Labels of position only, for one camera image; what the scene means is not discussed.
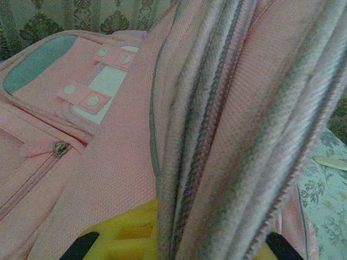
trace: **pink backpack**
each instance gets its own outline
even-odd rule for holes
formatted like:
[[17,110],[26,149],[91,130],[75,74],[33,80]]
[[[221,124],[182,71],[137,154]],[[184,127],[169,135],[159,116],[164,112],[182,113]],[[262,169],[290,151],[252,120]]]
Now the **pink backpack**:
[[347,80],[346,0],[173,1],[149,32],[65,31],[0,65],[0,259],[59,259],[157,197],[160,259],[305,259],[296,179]]

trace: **yellow object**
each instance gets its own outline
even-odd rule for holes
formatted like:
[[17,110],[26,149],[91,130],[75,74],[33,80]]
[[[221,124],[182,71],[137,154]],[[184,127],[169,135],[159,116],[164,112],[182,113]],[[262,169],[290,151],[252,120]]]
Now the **yellow object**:
[[83,260],[155,260],[157,252],[158,200],[96,224],[81,236],[100,235]]
[[263,243],[262,247],[256,254],[253,260],[278,260],[275,254],[271,251],[266,243]]

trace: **floral fabric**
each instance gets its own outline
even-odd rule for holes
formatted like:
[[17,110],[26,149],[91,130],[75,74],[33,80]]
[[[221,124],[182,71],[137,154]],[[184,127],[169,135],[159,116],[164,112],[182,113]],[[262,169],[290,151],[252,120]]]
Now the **floral fabric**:
[[[328,129],[315,155],[347,162],[347,145]],[[316,230],[321,260],[347,259],[347,172],[311,159],[300,179],[301,202]]]

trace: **zipper track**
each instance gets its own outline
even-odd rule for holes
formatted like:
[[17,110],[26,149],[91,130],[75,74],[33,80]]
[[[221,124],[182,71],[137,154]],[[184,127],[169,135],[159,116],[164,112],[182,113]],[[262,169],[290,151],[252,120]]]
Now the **zipper track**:
[[35,187],[35,185],[49,172],[50,169],[66,154],[72,146],[64,141],[53,144],[53,153],[47,160],[25,181],[3,205],[0,206],[0,221]]

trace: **white button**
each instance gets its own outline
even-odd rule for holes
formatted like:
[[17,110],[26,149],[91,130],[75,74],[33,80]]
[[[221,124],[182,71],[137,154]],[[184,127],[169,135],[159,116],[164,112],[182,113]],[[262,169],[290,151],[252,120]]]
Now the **white button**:
[[87,105],[92,107],[98,104],[99,101],[100,101],[100,98],[98,96],[91,96],[87,101]]
[[76,86],[75,85],[69,85],[69,86],[66,86],[65,89],[64,89],[64,93],[65,94],[72,94],[76,91]]
[[98,51],[99,57],[104,57],[107,53],[108,53],[108,49],[107,49],[107,48],[101,48],[101,49]]
[[123,56],[119,59],[119,61],[120,61],[121,64],[127,64],[128,62],[130,62],[130,60],[131,60],[131,56],[128,55],[128,54],[123,55]]

